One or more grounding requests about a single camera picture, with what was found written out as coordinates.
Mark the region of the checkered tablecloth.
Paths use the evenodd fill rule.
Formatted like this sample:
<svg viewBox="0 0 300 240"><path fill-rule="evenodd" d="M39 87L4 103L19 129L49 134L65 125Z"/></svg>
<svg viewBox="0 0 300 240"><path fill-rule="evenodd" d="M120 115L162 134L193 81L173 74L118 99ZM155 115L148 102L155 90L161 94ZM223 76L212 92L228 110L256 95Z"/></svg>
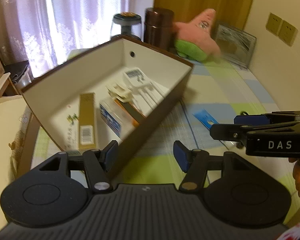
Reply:
<svg viewBox="0 0 300 240"><path fill-rule="evenodd" d="M232 123L241 111L261 114L278 111L279 108L248 70L240 70L239 67L224 62L194 63L182 100L122 169L115 181L132 184L175 183L179 186L185 174L173 160L172 145L175 140L192 148L203 148L212 155L222 155L227 148L285 185L292 197L285 223L290 227L300 222L300 198L292 177L293 164L287 159L249 157L245 155L245 150L239 150L230 142L213 140L208 129L194 116L201 110L207 110L218 122ZM31 168L57 151L60 151L58 146L40 128Z"/></svg>

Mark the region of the gold long box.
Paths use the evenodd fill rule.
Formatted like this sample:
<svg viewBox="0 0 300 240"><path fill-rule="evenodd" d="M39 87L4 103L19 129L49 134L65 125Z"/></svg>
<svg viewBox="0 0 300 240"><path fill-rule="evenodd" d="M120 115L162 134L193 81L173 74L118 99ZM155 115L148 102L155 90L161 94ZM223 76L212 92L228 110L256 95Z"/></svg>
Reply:
<svg viewBox="0 0 300 240"><path fill-rule="evenodd" d="M78 149L86 151L97 147L95 93L81 94L79 97Z"/></svg>

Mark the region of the blue card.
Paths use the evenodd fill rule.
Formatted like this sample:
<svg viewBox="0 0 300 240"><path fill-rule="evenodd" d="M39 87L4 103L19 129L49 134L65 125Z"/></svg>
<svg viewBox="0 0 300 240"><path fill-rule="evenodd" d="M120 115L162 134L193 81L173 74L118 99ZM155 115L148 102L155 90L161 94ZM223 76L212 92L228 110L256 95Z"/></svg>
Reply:
<svg viewBox="0 0 300 240"><path fill-rule="evenodd" d="M225 147L229 148L232 146L231 142L225 142L222 140L214 140L210 136L210 129L214 124L219 124L217 119L215 119L207 110L201 109L192 114L194 118L200 123L202 128L195 128L195 135L197 135L199 142L204 148L214 148L214 147Z"/></svg>

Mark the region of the blue white small box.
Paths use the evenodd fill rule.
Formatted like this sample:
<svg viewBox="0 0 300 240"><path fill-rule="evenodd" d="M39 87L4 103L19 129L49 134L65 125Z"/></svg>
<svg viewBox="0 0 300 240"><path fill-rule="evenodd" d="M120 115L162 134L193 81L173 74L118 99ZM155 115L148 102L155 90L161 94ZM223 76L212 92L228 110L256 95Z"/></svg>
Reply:
<svg viewBox="0 0 300 240"><path fill-rule="evenodd" d="M122 125L118 117L111 111L111 108L105 101L100 102L100 114L104 122L111 128L111 130L120 138Z"/></svg>

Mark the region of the green printed white box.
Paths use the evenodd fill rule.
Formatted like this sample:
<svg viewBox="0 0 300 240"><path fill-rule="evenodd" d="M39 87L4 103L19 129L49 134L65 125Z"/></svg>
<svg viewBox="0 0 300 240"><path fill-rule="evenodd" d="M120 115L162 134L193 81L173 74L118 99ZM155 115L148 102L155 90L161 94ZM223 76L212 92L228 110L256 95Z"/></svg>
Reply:
<svg viewBox="0 0 300 240"><path fill-rule="evenodd" d="M68 114L66 117L68 125L64 136L64 147L70 156L81 155L78 142L78 121L76 113Z"/></svg>

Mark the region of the orange black box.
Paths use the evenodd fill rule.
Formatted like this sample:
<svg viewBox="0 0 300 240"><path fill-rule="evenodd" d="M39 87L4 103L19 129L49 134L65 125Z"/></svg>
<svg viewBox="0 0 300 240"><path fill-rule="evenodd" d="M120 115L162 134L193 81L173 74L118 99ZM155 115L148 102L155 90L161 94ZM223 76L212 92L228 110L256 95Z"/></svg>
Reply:
<svg viewBox="0 0 300 240"><path fill-rule="evenodd" d="M130 102L122 102L119 99L115 99L114 101L132 118L132 124L134 127L139 126L139 124L145 120L146 116Z"/></svg>

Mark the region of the brown white storage box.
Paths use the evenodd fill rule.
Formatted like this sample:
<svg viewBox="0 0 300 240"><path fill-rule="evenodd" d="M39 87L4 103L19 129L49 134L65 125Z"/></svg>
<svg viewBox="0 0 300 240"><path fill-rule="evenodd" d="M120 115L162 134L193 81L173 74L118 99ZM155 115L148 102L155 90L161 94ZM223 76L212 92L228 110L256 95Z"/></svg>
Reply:
<svg viewBox="0 0 300 240"><path fill-rule="evenodd" d="M128 36L91 48L34 79L22 95L60 150L119 144L114 178L181 99L193 64Z"/></svg>

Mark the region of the white plug adapter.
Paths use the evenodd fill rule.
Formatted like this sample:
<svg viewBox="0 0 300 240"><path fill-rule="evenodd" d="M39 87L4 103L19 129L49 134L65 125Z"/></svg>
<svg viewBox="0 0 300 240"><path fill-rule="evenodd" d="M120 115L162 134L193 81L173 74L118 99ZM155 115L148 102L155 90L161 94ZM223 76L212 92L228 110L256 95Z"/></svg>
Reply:
<svg viewBox="0 0 300 240"><path fill-rule="evenodd" d="M132 91L128 89L125 85L120 83L111 83L106 85L108 94L112 99L119 99L122 102L130 102L133 100Z"/></svg>

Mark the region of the white barcode package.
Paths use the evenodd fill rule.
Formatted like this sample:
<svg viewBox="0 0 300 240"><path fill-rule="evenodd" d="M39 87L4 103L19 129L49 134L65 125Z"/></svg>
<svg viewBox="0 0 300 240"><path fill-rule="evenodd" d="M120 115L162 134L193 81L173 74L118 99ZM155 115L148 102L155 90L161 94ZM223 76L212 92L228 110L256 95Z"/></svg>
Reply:
<svg viewBox="0 0 300 240"><path fill-rule="evenodd" d="M165 97L164 91L161 90L158 84L151 80L140 68L125 70L123 81L127 88L133 94L139 94L151 109L154 109L159 102L153 91L156 91L162 98Z"/></svg>

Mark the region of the pink starfish plush toy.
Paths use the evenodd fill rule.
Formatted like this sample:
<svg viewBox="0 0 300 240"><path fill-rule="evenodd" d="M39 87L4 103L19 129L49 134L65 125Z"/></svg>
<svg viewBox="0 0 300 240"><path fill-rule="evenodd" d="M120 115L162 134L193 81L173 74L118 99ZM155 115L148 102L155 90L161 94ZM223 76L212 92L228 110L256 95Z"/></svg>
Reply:
<svg viewBox="0 0 300 240"><path fill-rule="evenodd" d="M221 56L221 50L211 37L215 20L215 9L205 9L190 22L174 22L174 47L177 54L197 62Z"/></svg>

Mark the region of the brown cylindrical canister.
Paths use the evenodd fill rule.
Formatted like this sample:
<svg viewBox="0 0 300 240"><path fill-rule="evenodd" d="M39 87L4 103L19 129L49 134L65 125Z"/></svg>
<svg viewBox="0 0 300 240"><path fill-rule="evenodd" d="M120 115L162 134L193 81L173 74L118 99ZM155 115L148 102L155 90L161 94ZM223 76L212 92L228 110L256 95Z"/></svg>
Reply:
<svg viewBox="0 0 300 240"><path fill-rule="evenodd" d="M165 8L145 10L143 41L157 48L168 50L172 39L174 12Z"/></svg>

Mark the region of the purple lace curtain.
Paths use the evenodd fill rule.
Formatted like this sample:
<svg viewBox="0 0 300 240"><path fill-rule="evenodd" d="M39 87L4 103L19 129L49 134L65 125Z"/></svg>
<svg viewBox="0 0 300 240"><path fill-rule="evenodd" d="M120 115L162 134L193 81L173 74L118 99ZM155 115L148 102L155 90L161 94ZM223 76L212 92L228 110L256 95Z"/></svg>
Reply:
<svg viewBox="0 0 300 240"><path fill-rule="evenodd" d="M75 49L109 41L113 16L135 0L0 0L0 59L27 60L34 77L65 62Z"/></svg>

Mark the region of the gold wall socket right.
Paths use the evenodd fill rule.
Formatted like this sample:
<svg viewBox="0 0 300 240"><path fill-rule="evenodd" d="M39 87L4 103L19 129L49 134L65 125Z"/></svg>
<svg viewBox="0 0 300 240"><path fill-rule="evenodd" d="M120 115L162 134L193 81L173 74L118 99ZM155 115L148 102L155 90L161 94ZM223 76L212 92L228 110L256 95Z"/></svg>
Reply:
<svg viewBox="0 0 300 240"><path fill-rule="evenodd" d="M281 25L281 29L279 31L278 37L281 41L283 41L286 45L292 46L298 30L296 27L288 23L287 21L283 21Z"/></svg>

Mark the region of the gold wall socket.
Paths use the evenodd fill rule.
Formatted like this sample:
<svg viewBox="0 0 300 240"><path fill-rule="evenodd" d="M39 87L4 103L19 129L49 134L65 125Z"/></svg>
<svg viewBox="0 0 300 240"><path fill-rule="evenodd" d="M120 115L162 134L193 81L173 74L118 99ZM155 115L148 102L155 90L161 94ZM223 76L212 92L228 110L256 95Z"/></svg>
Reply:
<svg viewBox="0 0 300 240"><path fill-rule="evenodd" d="M278 37L281 41L283 41L286 45L292 46L298 30L296 27L288 23L287 21L283 21L281 25L281 29L279 31Z"/></svg>
<svg viewBox="0 0 300 240"><path fill-rule="evenodd" d="M266 29L267 31L274 34L275 36L278 36L282 23L283 23L282 18L280 18L279 16L273 13L270 13L268 17L268 21L266 23Z"/></svg>

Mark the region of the silver picture frame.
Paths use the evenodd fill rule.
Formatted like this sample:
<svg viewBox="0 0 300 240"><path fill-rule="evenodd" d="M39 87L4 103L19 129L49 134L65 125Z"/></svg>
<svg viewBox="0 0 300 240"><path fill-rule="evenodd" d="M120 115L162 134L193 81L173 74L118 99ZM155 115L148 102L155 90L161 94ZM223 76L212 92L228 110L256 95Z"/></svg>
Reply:
<svg viewBox="0 0 300 240"><path fill-rule="evenodd" d="M222 58L240 67L249 68L257 38L237 28L219 24L215 42L221 50Z"/></svg>

